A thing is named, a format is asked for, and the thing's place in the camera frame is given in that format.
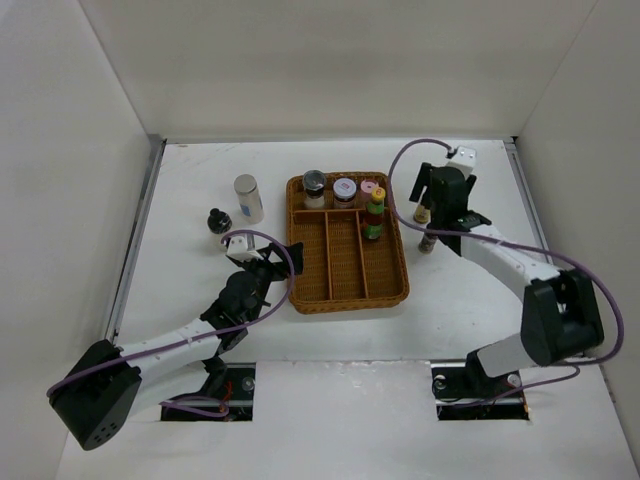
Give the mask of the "yellow-label oil bottle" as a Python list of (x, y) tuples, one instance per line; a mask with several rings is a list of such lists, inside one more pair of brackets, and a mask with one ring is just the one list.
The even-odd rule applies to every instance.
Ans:
[(427, 225), (430, 221), (430, 216), (430, 198), (427, 193), (424, 193), (416, 205), (413, 220), (416, 224)]

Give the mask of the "black-cap pepper jar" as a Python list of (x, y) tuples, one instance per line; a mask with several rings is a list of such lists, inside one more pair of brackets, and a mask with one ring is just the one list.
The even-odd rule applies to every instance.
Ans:
[(418, 250), (423, 254), (430, 254), (433, 252), (437, 242), (438, 237), (436, 235), (425, 233), (418, 244)]

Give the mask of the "pink-cap spice shaker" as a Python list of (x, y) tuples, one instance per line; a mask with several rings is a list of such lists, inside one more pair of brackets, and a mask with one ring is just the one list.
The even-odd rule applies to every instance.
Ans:
[(359, 201), (365, 205), (371, 200), (373, 191), (378, 187), (378, 182), (373, 179), (365, 179), (360, 183)]

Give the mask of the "black-top salt grinder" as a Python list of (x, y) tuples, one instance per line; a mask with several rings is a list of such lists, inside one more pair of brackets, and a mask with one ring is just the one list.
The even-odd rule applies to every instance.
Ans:
[(302, 185), (305, 192), (304, 205), (307, 209), (324, 208), (326, 183), (326, 176), (319, 170), (309, 170), (304, 173)]

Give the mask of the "green-label chili sauce bottle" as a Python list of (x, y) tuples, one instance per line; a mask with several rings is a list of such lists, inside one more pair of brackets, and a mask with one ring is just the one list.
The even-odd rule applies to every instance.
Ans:
[(381, 236), (385, 211), (386, 190), (376, 187), (365, 206), (362, 235), (365, 239), (376, 240)]

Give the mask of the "white-lid sauce jar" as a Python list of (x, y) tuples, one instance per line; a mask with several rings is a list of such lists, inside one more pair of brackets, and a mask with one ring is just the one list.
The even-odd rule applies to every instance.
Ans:
[(358, 193), (354, 180), (341, 177), (333, 183), (333, 207), (335, 209), (352, 209)]

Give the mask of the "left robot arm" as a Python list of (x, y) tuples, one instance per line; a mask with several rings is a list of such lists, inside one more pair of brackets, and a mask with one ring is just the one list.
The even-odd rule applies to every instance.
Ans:
[(273, 315), (278, 304), (272, 284), (293, 286), (304, 269), (304, 245), (271, 239), (260, 249), (240, 252), (242, 230), (225, 239), (237, 266), (216, 300), (181, 328), (139, 343), (92, 344), (63, 380), (47, 392), (49, 404), (85, 451), (105, 445), (128, 417), (149, 406), (191, 412), (189, 396), (214, 398), (224, 387), (223, 354), (234, 349), (251, 326)]

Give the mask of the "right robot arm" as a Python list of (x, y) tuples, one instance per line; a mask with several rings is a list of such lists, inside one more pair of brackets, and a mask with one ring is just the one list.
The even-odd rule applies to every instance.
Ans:
[(430, 212), (423, 252), (446, 245), (490, 273), (522, 303), (517, 333), (470, 352), (463, 368), (445, 378), (444, 396), (499, 395), (509, 376), (546, 367), (600, 345), (604, 329), (592, 280), (511, 249), (492, 222), (468, 207), (476, 178), (453, 163), (423, 163), (410, 201)]

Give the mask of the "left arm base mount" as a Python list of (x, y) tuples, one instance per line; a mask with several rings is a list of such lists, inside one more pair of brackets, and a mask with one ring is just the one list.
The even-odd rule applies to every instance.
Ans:
[(210, 363), (209, 376), (193, 393), (175, 402), (185, 409), (161, 407), (162, 422), (251, 422), (256, 391), (255, 363)]

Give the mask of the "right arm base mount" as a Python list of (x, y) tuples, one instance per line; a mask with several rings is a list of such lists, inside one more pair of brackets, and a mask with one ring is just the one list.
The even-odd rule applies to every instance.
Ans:
[(430, 363), (440, 421), (529, 420), (519, 371), (489, 377), (475, 356)]

